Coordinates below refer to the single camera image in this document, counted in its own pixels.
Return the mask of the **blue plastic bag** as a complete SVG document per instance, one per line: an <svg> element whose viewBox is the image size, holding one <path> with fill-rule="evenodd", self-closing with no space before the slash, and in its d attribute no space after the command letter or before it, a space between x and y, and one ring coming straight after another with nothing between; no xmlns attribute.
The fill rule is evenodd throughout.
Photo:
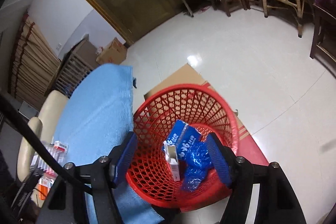
<svg viewBox="0 0 336 224"><path fill-rule="evenodd" d="M214 167L206 143L203 141L195 143L189 149L185 162L187 166L181 188L184 191L193 192L207 177L209 170Z"/></svg>

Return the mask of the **blue white medicine box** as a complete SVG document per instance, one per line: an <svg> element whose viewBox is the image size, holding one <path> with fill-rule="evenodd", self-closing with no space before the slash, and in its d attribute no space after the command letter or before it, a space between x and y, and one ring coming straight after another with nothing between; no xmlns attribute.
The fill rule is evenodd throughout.
<svg viewBox="0 0 336 224"><path fill-rule="evenodd" d="M177 120L165 141L169 145L175 145L178 160L185 161L190 149L201 141L201 133L188 123Z"/></svg>

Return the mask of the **red plastic mesh basket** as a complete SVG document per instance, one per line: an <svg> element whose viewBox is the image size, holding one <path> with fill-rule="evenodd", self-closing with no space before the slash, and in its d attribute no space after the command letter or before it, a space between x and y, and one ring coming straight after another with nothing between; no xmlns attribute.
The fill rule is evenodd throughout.
<svg viewBox="0 0 336 224"><path fill-rule="evenodd" d="M208 156L191 151L215 133L220 142L238 151L235 114L214 90L196 84L179 84L151 95L134 114L137 151L126 174L130 187L146 202L165 208L192 211L212 205L231 193L214 168L192 185L191 157Z"/></svg>

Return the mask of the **blue tablecloth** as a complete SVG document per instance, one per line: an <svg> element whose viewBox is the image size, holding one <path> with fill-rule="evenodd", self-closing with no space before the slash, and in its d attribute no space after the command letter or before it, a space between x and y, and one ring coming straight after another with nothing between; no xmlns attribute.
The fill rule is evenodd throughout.
<svg viewBox="0 0 336 224"><path fill-rule="evenodd" d="M75 89L59 118L54 140L68 145L66 162L91 164L108 156L133 131L133 69L104 64ZM127 183L113 190L124 223L160 223L155 212Z"/></svg>

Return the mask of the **cream leather sofa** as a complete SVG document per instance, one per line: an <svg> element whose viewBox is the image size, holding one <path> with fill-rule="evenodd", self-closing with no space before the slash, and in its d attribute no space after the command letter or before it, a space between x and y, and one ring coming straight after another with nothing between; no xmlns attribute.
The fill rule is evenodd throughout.
<svg viewBox="0 0 336 224"><path fill-rule="evenodd" d="M28 121L28 126L43 143L51 143L57 123L67 104L68 98L59 91L53 90L47 96L38 116ZM23 182L30 171L30 164L35 150L22 138L18 153L17 176Z"/></svg>

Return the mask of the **dark wooden side table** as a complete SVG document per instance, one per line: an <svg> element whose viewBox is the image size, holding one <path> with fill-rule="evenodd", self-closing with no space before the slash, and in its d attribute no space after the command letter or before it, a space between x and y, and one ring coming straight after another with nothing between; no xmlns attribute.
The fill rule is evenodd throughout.
<svg viewBox="0 0 336 224"><path fill-rule="evenodd" d="M314 4L314 33L310 58L335 72L335 16Z"/></svg>

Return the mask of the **beige curtain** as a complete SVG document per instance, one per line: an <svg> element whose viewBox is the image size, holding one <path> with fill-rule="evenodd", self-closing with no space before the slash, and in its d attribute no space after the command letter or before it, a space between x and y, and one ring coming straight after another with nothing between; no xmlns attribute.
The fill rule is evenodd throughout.
<svg viewBox="0 0 336 224"><path fill-rule="evenodd" d="M38 25L25 13L11 54L8 92L40 110L59 66L60 60Z"/></svg>

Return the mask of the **orange white tissue pack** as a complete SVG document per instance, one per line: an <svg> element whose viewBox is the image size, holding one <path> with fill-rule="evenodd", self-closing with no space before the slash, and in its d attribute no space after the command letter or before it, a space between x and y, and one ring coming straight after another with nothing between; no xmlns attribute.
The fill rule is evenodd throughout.
<svg viewBox="0 0 336 224"><path fill-rule="evenodd" d="M43 176L42 178L39 179L39 183L38 183L38 193L39 193L39 198L41 200L45 200L47 195L49 194L49 191L51 189L51 187L54 184L54 179L53 178L49 178L49 177L45 177Z"/></svg>

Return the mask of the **red white cardboard box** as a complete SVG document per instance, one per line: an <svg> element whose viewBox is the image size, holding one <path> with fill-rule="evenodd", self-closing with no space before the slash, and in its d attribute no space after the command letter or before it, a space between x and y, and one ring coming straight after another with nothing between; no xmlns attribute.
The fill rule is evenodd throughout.
<svg viewBox="0 0 336 224"><path fill-rule="evenodd" d="M63 143L61 141L55 141L54 142L54 149L56 149L56 151L61 152L61 153L67 153L68 144Z"/></svg>

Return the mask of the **wooden slatted crib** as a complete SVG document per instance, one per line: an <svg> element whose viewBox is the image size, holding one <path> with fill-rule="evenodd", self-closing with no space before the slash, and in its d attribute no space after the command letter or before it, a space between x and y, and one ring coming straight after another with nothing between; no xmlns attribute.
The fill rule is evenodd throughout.
<svg viewBox="0 0 336 224"><path fill-rule="evenodd" d="M45 96L56 90L70 98L78 85L99 66L96 62L96 50L87 38L74 45L63 57Z"/></svg>

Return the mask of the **torn blue toothpaste box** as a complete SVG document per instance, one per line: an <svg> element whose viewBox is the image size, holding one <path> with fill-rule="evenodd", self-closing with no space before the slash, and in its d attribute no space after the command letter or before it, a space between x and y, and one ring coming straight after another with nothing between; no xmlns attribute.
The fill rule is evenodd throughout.
<svg viewBox="0 0 336 224"><path fill-rule="evenodd" d="M179 161L175 145L169 145L167 141L163 142L163 150L167 165L171 171L174 181L180 181Z"/></svg>

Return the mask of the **brown cardboard box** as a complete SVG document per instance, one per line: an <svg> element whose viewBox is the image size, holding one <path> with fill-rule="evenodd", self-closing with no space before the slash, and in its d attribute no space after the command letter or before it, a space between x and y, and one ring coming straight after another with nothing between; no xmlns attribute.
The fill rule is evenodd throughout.
<svg viewBox="0 0 336 224"><path fill-rule="evenodd" d="M124 46L118 38L114 38L105 48L102 49L101 53L98 54L96 62L99 65L105 63L113 63L120 65L127 56L127 47Z"/></svg>

